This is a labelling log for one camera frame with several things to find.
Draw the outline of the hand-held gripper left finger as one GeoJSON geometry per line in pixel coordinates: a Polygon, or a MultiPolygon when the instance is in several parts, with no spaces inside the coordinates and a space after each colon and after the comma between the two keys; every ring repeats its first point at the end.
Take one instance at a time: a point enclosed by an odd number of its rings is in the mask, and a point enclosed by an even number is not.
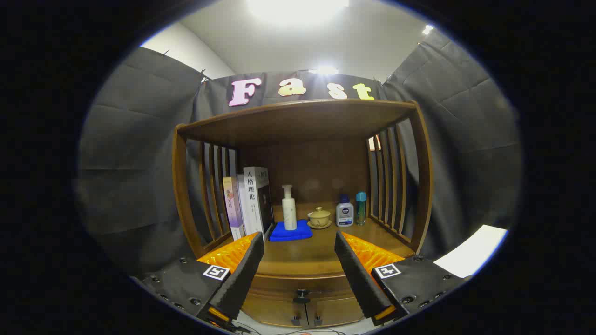
{"type": "Polygon", "coordinates": [[[153,296],[219,328],[232,328],[264,255],[262,232],[233,241],[200,259],[182,257],[141,275],[153,296]]]}

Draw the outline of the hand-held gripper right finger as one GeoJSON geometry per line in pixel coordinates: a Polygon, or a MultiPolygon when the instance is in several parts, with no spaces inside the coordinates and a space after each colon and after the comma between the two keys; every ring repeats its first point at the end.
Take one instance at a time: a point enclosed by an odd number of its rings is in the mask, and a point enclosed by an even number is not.
{"type": "Polygon", "coordinates": [[[342,231],[334,250],[364,317],[375,326],[420,312],[470,280],[424,257],[404,258],[342,231]]]}

